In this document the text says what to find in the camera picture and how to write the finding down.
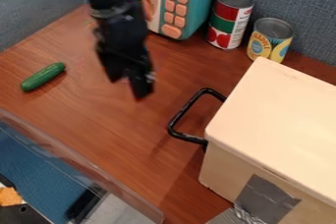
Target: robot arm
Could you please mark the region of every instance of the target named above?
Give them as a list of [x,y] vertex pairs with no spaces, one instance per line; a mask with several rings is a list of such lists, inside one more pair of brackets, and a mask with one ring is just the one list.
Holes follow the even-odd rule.
[[154,74],[144,47],[147,36],[141,0],[88,0],[97,20],[96,52],[111,82],[128,77],[136,98],[153,92]]

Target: gray fabric wall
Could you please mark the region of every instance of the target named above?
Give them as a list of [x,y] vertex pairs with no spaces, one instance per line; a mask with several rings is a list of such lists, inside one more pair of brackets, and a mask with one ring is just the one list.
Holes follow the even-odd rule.
[[275,17],[295,30],[292,49],[336,65],[336,0],[255,0],[252,22]]
[[0,50],[52,23],[84,0],[0,0]]

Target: yellow can label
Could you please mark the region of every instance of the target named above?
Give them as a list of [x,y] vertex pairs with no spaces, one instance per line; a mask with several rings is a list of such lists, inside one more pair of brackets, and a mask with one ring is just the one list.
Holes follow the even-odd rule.
[[260,32],[254,31],[248,47],[248,56],[252,60],[259,56],[269,58],[271,50],[272,45],[267,37]]
[[289,38],[289,39],[286,39],[283,42],[281,42],[279,45],[277,45],[273,49],[273,51],[270,55],[270,59],[272,61],[281,63],[285,58],[285,55],[288,51],[288,48],[289,48],[291,42],[292,42],[292,38]]

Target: toy cucumber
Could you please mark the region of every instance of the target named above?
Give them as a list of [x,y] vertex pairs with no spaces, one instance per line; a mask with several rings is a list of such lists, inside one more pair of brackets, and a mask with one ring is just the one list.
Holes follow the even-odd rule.
[[39,72],[33,74],[21,83],[23,91],[31,91],[54,79],[65,70],[63,63],[51,64]]

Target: clear plastic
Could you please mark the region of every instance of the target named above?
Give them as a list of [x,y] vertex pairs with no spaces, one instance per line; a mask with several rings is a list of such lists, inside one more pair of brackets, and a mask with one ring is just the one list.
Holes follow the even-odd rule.
[[[0,148],[4,151],[0,151],[0,168],[2,167],[3,170],[6,170],[7,175],[12,178],[26,176],[26,178],[20,178],[19,184],[26,179],[26,184],[29,186],[29,193],[36,191],[32,195],[34,200],[38,201],[39,198],[43,198],[44,202],[47,200],[48,203],[37,207],[38,204],[33,205],[25,198],[25,195],[22,195],[24,201],[31,204],[31,207],[52,223],[146,224],[163,222],[163,213],[157,207],[132,192],[99,167],[56,139],[2,109],[0,109]],[[37,160],[36,169],[28,172],[24,170],[23,167],[11,167],[11,165],[15,164],[14,161],[16,161],[16,159],[22,159],[22,154],[20,153],[28,153],[28,155],[34,158],[33,160]],[[39,179],[35,183],[35,175],[38,171],[43,172],[44,175],[40,177],[42,179]],[[67,221],[53,221],[51,214],[48,216],[48,212],[51,212],[50,207],[60,204],[59,202],[62,201],[60,197],[62,197],[62,194],[64,194],[66,190],[63,191],[62,189],[60,194],[56,196],[55,194],[36,196],[36,194],[41,194],[44,180],[45,183],[51,184],[48,185],[50,189],[53,187],[52,184],[55,184],[55,179],[53,178],[61,180],[60,183],[63,183],[63,180],[68,184],[71,183],[72,187],[77,191],[90,191],[90,194],[94,195],[95,203],[85,203],[84,206],[80,205],[77,209],[76,216],[68,216]],[[18,187],[17,190],[21,194],[23,189]]]

